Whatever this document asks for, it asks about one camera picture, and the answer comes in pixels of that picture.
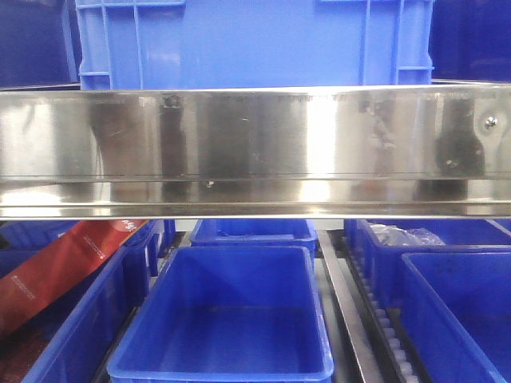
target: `screw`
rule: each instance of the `screw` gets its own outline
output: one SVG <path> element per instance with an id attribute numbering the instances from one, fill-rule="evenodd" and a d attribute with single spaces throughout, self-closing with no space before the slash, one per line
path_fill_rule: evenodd
<path id="1" fill-rule="evenodd" d="M 494 116 L 490 116 L 485 121 L 485 128 L 490 130 L 491 128 L 495 128 L 498 125 L 498 119 Z"/>

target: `blue plastic crate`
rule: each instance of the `blue plastic crate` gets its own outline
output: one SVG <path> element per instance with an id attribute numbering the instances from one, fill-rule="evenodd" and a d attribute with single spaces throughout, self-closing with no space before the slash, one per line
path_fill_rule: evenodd
<path id="1" fill-rule="evenodd" d="M 192 246 L 303 246 L 312 262 L 318 236 L 309 219 L 202 219 Z"/>
<path id="2" fill-rule="evenodd" d="M 139 255 L 127 250 L 122 247 L 102 268 L 25 325 L 41 329 L 49 343 L 23 382 L 91 381 L 133 309 L 129 294 L 134 284 L 124 265 Z M 0 251 L 0 278 L 36 253 Z"/>
<path id="3" fill-rule="evenodd" d="M 345 219 L 344 220 L 344 233 L 346 236 L 348 251 L 351 257 L 355 259 L 361 267 L 363 267 L 363 252 L 362 243 L 364 236 L 362 233 L 361 219 Z"/>
<path id="4" fill-rule="evenodd" d="M 329 381 L 303 247 L 184 247 L 108 363 L 114 382 Z"/>
<path id="5" fill-rule="evenodd" d="M 404 282 L 401 255 L 418 252 L 511 251 L 511 236 L 485 219 L 372 219 L 374 223 L 401 229 L 425 228 L 436 234 L 445 246 L 382 245 L 369 222 L 359 222 L 363 235 L 364 276 L 382 307 L 400 307 Z"/>
<path id="6" fill-rule="evenodd" d="M 434 0 L 77 0 L 83 89 L 425 84 Z"/>
<path id="7" fill-rule="evenodd" d="M 436 0 L 430 42 L 434 76 L 511 81 L 510 34 L 508 0 Z"/>
<path id="8" fill-rule="evenodd" d="M 163 219 L 154 219 L 141 227 L 124 245 L 129 253 L 136 255 L 125 260 L 125 273 L 131 281 L 128 285 L 129 297 L 134 306 L 142 304 L 149 292 L 150 277 L 158 275 L 158 258 L 164 256 L 168 241 L 172 242 L 175 234 L 168 233 L 169 228 L 172 225 L 169 226 Z"/>
<path id="9" fill-rule="evenodd" d="M 64 235 L 78 221 L 11 221 L 0 227 L 0 235 L 14 249 L 42 249 Z"/>
<path id="10" fill-rule="evenodd" d="M 403 258 L 401 321 L 432 380 L 511 381 L 511 253 Z"/>
<path id="11" fill-rule="evenodd" d="M 0 35 L 0 88 L 78 82 L 73 0 L 2 2 Z"/>
<path id="12" fill-rule="evenodd" d="M 78 221 L 12 221 L 0 227 L 2 235 L 14 249 L 42 249 L 66 233 Z M 132 247 L 133 252 L 146 253 L 147 259 L 133 258 L 133 277 L 141 278 L 144 274 L 138 267 L 149 268 L 143 295 L 137 298 L 141 302 L 149 291 L 149 276 L 158 275 L 158 258 L 165 255 L 165 251 L 172 243 L 176 228 L 173 220 L 155 219 L 146 223 L 126 246 Z"/>

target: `red packaging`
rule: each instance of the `red packaging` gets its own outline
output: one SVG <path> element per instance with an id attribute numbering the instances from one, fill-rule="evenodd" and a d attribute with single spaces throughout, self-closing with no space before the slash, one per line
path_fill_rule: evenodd
<path id="1" fill-rule="evenodd" d="M 75 287 L 147 221 L 81 221 L 0 279 L 0 339 Z"/>

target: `metal frame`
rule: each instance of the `metal frame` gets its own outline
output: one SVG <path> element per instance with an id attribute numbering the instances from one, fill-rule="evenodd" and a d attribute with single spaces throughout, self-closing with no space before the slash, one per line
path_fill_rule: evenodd
<path id="1" fill-rule="evenodd" d="M 511 85 L 0 93 L 0 218 L 511 215 Z"/>

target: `storage rack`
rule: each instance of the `storage rack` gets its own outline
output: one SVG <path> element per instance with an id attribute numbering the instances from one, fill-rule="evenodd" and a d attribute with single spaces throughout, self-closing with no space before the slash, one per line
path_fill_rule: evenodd
<path id="1" fill-rule="evenodd" d="M 0 93 L 0 217 L 509 216 L 510 99 L 485 84 Z M 334 382 L 427 381 L 335 234 L 316 260 Z"/>

